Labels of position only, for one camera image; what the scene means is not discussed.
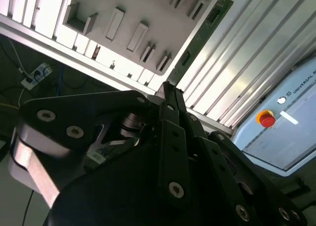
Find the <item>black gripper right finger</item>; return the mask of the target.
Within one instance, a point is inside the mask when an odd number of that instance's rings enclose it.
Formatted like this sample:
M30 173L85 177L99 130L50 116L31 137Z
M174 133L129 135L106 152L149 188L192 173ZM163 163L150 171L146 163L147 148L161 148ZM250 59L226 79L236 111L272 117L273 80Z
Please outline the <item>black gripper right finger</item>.
M197 155L199 190L211 226L305 226L303 213L224 134L207 135L174 90L181 123Z

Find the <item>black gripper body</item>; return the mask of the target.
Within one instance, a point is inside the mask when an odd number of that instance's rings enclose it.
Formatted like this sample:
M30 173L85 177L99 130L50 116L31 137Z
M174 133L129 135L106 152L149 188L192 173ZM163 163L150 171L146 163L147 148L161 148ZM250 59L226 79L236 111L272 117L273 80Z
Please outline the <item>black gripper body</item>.
M144 119L139 145L62 190L49 226L209 226L180 113L155 107Z

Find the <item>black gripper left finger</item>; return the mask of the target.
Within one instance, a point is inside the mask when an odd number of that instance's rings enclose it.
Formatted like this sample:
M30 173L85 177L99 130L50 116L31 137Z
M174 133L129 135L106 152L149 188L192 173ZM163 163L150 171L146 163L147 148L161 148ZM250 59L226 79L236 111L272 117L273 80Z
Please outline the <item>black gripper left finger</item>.
M33 99L20 109L11 156L14 177L37 190L52 209L62 190L79 177L140 144L145 112L180 113L165 82L149 98L137 91Z

